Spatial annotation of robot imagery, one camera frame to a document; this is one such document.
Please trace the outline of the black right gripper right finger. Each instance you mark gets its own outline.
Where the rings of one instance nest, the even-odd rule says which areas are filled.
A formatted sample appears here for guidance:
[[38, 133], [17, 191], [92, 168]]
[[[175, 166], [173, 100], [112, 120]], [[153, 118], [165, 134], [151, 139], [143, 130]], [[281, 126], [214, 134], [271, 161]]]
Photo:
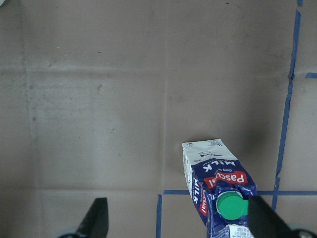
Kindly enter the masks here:
[[255, 238], [315, 238], [305, 229], [290, 228], [260, 196], [248, 199], [248, 227]]

